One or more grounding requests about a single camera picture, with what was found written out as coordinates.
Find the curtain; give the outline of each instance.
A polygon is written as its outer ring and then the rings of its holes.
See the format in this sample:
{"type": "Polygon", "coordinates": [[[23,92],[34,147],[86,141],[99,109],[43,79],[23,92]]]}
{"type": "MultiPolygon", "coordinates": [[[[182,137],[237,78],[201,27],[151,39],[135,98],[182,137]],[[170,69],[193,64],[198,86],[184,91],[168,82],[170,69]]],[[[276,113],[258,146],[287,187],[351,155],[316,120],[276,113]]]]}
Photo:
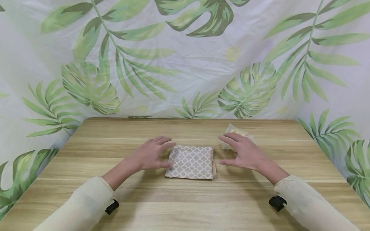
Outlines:
{"type": "Polygon", "coordinates": [[[369,0],[0,6],[0,219],[97,116],[295,119],[370,207],[369,0]]]}

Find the plastic bag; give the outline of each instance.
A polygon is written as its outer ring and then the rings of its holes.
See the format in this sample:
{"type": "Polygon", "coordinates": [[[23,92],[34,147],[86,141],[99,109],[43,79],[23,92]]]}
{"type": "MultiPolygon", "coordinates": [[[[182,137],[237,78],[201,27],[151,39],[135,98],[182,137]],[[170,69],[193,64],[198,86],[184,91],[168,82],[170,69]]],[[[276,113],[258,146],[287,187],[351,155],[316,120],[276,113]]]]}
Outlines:
{"type": "MultiPolygon", "coordinates": [[[[253,136],[249,134],[246,130],[237,128],[233,126],[232,124],[229,124],[228,128],[226,129],[225,133],[236,133],[240,134],[244,137],[248,137],[251,141],[253,141],[253,136]]],[[[232,150],[233,152],[236,152],[236,150],[231,147],[229,144],[222,142],[222,148],[227,150],[232,150]]]]}

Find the sleeve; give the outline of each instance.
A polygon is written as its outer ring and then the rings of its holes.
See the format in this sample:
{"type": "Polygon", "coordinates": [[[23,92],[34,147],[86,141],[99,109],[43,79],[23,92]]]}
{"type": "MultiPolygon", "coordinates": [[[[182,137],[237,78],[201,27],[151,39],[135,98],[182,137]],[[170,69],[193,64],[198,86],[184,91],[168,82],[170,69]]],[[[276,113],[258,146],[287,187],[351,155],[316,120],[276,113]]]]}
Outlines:
{"type": "Polygon", "coordinates": [[[360,231],[320,193],[296,176],[279,181],[275,191],[287,201],[287,211],[310,231],[360,231]]]}
{"type": "Polygon", "coordinates": [[[112,203],[113,194],[105,180],[93,177],[76,189],[68,201],[34,231],[88,230],[112,203]]]}

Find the folded napkin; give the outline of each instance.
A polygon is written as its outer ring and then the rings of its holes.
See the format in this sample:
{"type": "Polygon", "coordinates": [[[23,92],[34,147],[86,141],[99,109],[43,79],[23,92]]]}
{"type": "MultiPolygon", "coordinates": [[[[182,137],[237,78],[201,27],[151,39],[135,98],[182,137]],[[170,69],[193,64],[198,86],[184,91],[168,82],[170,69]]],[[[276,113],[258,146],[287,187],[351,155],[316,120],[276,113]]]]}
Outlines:
{"type": "Polygon", "coordinates": [[[216,175],[212,147],[176,145],[168,160],[174,165],[166,170],[165,176],[169,178],[213,179],[216,175]]]}
{"type": "MultiPolygon", "coordinates": [[[[246,130],[237,128],[233,126],[231,123],[229,124],[228,128],[226,129],[225,133],[236,133],[244,137],[248,137],[251,141],[253,141],[253,136],[249,134],[246,130]]],[[[223,149],[229,149],[233,152],[236,152],[235,148],[231,147],[229,144],[222,142],[222,148],[223,149]]]]}

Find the fabric napkin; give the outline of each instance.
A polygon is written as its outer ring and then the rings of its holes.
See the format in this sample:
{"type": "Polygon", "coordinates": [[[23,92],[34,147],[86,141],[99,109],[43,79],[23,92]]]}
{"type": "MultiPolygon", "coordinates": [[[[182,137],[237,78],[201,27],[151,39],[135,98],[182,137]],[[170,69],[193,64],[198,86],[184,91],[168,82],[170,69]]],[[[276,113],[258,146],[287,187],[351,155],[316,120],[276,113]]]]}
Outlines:
{"type": "Polygon", "coordinates": [[[216,165],[212,147],[174,146],[169,153],[174,167],[166,170],[166,177],[187,179],[213,179],[216,165]]]}

